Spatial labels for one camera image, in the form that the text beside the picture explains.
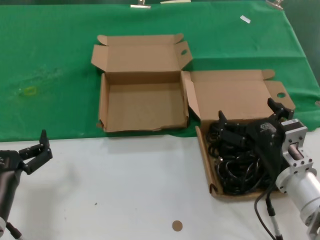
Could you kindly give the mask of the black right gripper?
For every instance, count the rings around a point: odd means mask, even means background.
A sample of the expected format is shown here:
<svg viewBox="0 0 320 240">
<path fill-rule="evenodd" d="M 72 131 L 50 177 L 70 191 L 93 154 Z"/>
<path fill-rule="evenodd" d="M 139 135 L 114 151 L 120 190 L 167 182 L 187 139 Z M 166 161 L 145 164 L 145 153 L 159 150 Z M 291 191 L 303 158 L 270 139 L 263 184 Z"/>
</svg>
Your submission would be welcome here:
<svg viewBox="0 0 320 240">
<path fill-rule="evenodd" d="M 271 177 L 277 177 L 283 164 L 282 145 L 284 136 L 280 131 L 281 119 L 292 120 L 294 110 L 275 102 L 271 97 L 267 100 L 273 114 L 248 123 L 228 122 L 221 110 L 218 111 L 218 136 L 234 146 L 246 145 L 246 134 L 253 150 L 261 158 L 264 167 Z"/>
</svg>

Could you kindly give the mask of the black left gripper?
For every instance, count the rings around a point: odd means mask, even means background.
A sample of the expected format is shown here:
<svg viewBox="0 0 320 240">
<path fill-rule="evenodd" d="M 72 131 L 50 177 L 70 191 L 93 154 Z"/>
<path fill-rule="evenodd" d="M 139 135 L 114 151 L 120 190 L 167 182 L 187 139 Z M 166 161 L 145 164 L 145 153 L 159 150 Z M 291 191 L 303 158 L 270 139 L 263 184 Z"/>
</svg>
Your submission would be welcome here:
<svg viewBox="0 0 320 240">
<path fill-rule="evenodd" d="M 24 164 L 23 158 L 33 158 Z M 45 129 L 41 131 L 39 143 L 19 151 L 0 151 L 0 175 L 6 173 L 26 172 L 31 175 L 53 158 L 49 148 L 49 139 Z"/>
</svg>

